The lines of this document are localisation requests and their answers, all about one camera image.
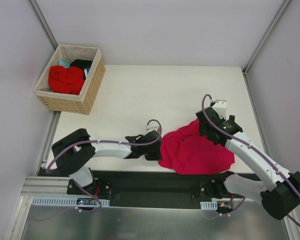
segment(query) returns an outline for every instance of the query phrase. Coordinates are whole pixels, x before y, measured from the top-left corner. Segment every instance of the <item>gray floor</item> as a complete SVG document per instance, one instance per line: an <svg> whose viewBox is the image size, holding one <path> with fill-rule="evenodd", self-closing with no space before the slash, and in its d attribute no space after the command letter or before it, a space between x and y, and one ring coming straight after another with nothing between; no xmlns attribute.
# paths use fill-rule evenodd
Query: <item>gray floor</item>
<svg viewBox="0 0 300 240"><path fill-rule="evenodd" d="M64 207L32 206L33 218L49 217ZM245 202L230 217L214 211L153 208L103 208L96 213L71 209L43 222L28 219L22 240L288 240L283 221Z"/></svg>

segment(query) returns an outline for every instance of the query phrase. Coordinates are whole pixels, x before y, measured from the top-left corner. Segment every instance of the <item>clothes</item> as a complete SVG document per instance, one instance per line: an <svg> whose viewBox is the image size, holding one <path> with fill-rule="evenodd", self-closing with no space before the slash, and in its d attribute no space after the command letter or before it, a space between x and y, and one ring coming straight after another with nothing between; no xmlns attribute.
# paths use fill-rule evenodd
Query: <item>clothes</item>
<svg viewBox="0 0 300 240"><path fill-rule="evenodd" d="M92 61L76 59L70 64L70 67L77 67L77 68L80 68L82 71L84 71L85 69L90 69L91 64L92 64Z"/></svg>
<svg viewBox="0 0 300 240"><path fill-rule="evenodd" d="M65 68L69 68L70 64L67 63L66 61L59 61L59 66L65 67Z"/></svg>
<svg viewBox="0 0 300 240"><path fill-rule="evenodd" d="M185 175L217 174L228 170L235 162L232 152L199 135L197 119L164 135L160 152L160 166Z"/></svg>
<svg viewBox="0 0 300 240"><path fill-rule="evenodd" d="M49 71L48 83L55 93L79 95L85 83L83 74L84 71L75 66L68 68L52 66Z"/></svg>

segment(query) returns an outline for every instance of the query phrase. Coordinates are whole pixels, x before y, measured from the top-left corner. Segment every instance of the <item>red cloth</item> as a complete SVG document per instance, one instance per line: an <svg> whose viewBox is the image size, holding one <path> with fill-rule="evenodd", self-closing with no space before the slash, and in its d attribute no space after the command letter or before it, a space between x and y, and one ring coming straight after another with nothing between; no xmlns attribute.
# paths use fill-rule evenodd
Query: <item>red cloth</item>
<svg viewBox="0 0 300 240"><path fill-rule="evenodd" d="M51 90L59 94L79 95L85 83L83 79L84 71L71 66L52 66L49 71L48 83Z"/></svg>
<svg viewBox="0 0 300 240"><path fill-rule="evenodd" d="M217 174L235 162L234 154L228 149L199 136L198 120L164 135L160 152L160 166L185 175Z"/></svg>

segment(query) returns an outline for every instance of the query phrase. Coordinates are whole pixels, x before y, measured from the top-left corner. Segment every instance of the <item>black cloth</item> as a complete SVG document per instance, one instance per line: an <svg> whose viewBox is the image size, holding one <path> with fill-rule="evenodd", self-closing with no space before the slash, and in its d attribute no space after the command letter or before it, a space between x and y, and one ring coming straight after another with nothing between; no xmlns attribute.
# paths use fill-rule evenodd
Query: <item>black cloth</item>
<svg viewBox="0 0 300 240"><path fill-rule="evenodd" d="M90 69L92 65L92 61L76 59L72 63L70 63L70 67L77 67L83 71L83 79L86 79L85 69Z"/></svg>

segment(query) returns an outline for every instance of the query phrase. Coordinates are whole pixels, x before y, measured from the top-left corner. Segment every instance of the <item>wall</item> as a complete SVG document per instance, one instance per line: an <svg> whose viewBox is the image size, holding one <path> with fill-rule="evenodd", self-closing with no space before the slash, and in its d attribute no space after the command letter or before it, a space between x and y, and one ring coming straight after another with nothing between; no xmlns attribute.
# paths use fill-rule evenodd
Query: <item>wall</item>
<svg viewBox="0 0 300 240"><path fill-rule="evenodd" d="M37 0L60 44L106 64L241 66L283 0Z"/></svg>
<svg viewBox="0 0 300 240"><path fill-rule="evenodd" d="M33 87L53 50L26 0L0 1L0 240L27 175L37 168L52 113Z"/></svg>
<svg viewBox="0 0 300 240"><path fill-rule="evenodd" d="M300 171L300 0L292 1L247 79L270 155ZM300 220L300 206L296 212Z"/></svg>

